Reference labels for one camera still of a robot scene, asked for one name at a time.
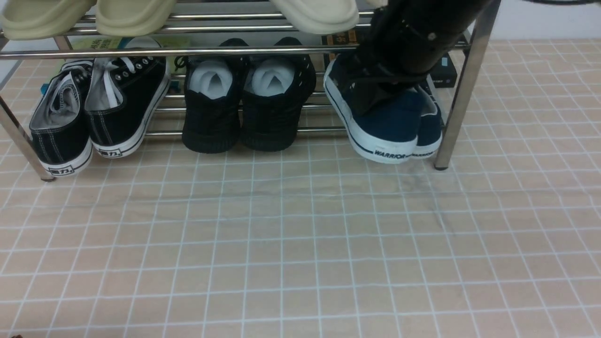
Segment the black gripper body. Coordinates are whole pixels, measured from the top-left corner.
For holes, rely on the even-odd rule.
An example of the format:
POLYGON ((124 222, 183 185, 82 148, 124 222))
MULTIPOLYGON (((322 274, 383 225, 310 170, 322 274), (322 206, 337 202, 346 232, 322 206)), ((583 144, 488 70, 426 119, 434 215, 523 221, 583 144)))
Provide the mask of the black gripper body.
POLYGON ((391 102, 430 71, 430 53, 409 47, 357 47, 339 54, 339 116, 362 116, 391 102))

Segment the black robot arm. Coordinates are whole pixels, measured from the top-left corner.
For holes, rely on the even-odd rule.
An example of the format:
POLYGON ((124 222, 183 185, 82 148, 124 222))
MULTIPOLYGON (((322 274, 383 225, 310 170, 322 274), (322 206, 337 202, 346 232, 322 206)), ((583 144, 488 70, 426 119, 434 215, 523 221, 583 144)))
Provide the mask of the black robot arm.
POLYGON ((487 0, 391 0, 367 36, 335 60, 328 78, 363 115, 421 83, 489 5, 487 0))

